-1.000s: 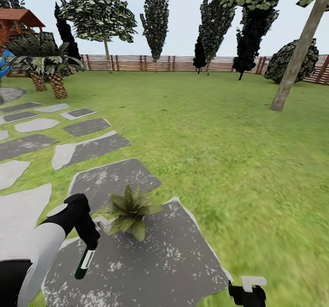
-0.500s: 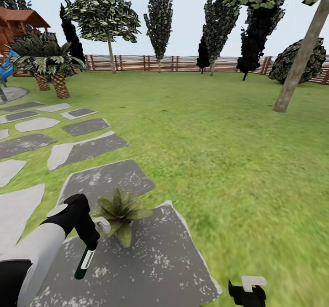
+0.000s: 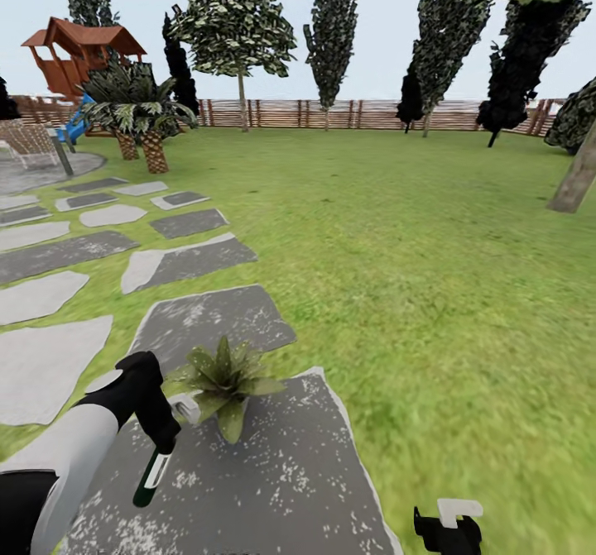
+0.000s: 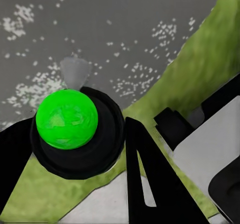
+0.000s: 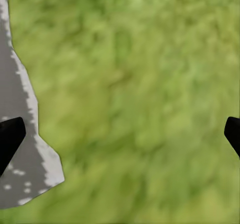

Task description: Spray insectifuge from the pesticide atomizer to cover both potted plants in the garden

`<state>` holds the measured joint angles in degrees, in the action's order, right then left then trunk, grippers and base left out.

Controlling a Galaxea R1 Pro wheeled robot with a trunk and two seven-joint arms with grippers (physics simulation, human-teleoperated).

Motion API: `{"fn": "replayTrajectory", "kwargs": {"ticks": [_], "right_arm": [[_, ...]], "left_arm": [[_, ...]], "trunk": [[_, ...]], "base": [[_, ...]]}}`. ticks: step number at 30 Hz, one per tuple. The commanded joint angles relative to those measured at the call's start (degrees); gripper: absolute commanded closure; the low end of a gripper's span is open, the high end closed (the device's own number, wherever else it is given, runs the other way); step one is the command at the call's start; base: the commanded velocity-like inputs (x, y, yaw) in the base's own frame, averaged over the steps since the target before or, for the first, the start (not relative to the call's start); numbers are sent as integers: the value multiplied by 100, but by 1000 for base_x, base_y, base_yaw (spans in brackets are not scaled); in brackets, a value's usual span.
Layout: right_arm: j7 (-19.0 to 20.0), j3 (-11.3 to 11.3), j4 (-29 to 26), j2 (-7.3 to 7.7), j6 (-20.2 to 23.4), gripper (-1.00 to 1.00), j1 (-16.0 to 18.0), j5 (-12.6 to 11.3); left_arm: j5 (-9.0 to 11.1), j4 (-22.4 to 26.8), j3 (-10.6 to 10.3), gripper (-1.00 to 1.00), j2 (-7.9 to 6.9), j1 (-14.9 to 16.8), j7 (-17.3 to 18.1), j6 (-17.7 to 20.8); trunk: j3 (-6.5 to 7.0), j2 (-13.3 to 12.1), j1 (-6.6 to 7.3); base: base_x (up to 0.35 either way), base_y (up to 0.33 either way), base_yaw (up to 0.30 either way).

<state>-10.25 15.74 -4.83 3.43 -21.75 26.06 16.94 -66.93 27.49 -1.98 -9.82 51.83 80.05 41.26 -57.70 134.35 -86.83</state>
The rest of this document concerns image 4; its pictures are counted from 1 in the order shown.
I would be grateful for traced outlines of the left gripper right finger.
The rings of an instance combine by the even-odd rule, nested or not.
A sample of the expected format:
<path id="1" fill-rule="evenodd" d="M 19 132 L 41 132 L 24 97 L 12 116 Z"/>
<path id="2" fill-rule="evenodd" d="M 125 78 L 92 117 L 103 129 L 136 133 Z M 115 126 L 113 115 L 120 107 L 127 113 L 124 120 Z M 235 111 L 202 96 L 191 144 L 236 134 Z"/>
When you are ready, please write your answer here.
<path id="1" fill-rule="evenodd" d="M 145 126 L 125 122 L 129 224 L 210 224 Z M 156 207 L 145 204 L 137 151 Z"/>

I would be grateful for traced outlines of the insectifuge atomizer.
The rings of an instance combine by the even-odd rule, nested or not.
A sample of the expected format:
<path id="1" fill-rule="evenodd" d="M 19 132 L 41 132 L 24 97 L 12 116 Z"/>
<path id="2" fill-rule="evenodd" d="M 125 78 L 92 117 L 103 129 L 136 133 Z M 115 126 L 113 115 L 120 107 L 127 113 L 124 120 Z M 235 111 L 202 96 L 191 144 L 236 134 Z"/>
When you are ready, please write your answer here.
<path id="1" fill-rule="evenodd" d="M 60 62 L 67 88 L 48 95 L 32 118 L 30 142 L 39 163 L 65 179 L 89 179 L 117 163 L 125 146 L 119 106 L 99 90 L 84 87 L 92 71 L 85 59 Z"/>

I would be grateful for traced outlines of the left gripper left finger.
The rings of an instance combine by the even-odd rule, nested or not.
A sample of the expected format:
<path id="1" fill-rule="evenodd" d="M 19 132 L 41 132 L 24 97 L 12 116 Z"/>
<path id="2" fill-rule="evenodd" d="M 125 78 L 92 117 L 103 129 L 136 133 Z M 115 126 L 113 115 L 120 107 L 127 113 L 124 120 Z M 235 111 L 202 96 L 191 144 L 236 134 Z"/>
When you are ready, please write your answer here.
<path id="1" fill-rule="evenodd" d="M 0 132 L 0 215 L 33 154 L 31 124 L 25 119 Z"/>

